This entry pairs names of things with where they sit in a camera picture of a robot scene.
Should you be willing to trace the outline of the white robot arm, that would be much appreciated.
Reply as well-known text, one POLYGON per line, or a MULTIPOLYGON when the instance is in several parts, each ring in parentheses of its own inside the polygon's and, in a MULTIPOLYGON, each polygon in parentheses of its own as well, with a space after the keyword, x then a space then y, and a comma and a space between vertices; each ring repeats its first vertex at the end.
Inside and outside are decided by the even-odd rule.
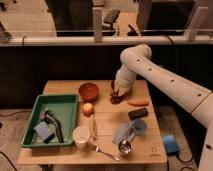
POLYGON ((151 61, 152 51, 146 44, 124 49, 120 54, 114 90, 125 95, 141 75, 161 92, 190 113, 206 129, 198 171, 213 171, 213 92, 151 61))

